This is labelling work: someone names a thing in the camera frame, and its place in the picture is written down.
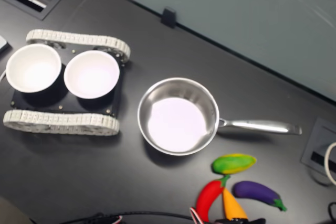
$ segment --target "saucepan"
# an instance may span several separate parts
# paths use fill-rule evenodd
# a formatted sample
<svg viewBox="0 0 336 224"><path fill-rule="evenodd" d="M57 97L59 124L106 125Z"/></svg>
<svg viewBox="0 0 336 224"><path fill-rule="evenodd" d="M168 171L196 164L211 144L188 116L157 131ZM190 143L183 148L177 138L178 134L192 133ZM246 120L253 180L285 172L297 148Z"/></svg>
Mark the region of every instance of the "saucepan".
<svg viewBox="0 0 336 224"><path fill-rule="evenodd" d="M268 120L229 121L219 117L211 93L185 78L162 80L148 89L138 107L138 124L147 142L158 151L184 156L206 147L219 127L302 134L300 126Z"/></svg>

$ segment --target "toy carrot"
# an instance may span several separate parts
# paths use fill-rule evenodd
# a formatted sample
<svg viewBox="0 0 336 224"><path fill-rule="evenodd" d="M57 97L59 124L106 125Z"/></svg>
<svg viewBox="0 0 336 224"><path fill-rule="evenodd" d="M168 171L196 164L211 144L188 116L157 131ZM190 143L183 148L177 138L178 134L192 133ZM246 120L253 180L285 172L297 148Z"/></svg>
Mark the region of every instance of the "toy carrot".
<svg viewBox="0 0 336 224"><path fill-rule="evenodd" d="M226 219L247 219L244 210L236 198L226 188L223 189L223 203Z"/></svg>

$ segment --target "white ceramic bowl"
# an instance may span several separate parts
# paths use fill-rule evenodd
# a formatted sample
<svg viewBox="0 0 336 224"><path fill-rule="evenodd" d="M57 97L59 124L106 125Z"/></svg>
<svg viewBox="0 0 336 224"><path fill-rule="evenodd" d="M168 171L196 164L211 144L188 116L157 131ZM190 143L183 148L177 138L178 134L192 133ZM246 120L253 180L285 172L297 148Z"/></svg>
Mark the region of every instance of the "white ceramic bowl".
<svg viewBox="0 0 336 224"><path fill-rule="evenodd" d="M32 44L13 53L7 62L6 77L14 89L34 93L51 86L61 69L62 62L54 48Z"/></svg>
<svg viewBox="0 0 336 224"><path fill-rule="evenodd" d="M68 90L77 97L94 99L110 92L117 84L117 61L102 51L86 51L75 56L64 72Z"/></svg>

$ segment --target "white wire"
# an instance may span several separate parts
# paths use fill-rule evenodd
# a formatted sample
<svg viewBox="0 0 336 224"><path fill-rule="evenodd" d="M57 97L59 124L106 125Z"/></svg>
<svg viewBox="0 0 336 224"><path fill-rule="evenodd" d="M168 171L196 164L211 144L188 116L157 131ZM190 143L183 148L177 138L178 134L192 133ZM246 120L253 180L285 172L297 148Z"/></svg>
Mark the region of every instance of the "white wire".
<svg viewBox="0 0 336 224"><path fill-rule="evenodd" d="M336 147L336 142L332 143L331 145L329 145L327 151L326 151L326 155L324 156L324 169L326 171L327 177L330 179L330 181L336 185L336 180L331 176L330 170L329 170L329 157L330 157L330 153L331 150Z"/></svg>
<svg viewBox="0 0 336 224"><path fill-rule="evenodd" d="M200 218L194 208L191 207L189 210L195 224L204 224L203 220Z"/></svg>
<svg viewBox="0 0 336 224"><path fill-rule="evenodd" d="M0 81L2 81L2 79L5 77L6 75L6 70L0 75Z"/></svg>

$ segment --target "white track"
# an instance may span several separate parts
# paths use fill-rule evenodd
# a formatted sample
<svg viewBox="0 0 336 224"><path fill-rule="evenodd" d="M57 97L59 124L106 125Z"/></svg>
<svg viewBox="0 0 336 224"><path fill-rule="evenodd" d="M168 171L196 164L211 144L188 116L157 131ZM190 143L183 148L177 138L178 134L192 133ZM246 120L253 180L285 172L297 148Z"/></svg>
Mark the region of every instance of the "white track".
<svg viewBox="0 0 336 224"><path fill-rule="evenodd" d="M71 34L36 29L28 33L27 43L42 42L53 47L66 47L66 43L91 45L99 50L114 52L122 62L129 61L130 47L122 40L96 35ZM6 127L34 133L78 134L111 136L119 132L117 119L102 114L60 114L28 110L10 110L5 113Z"/></svg>

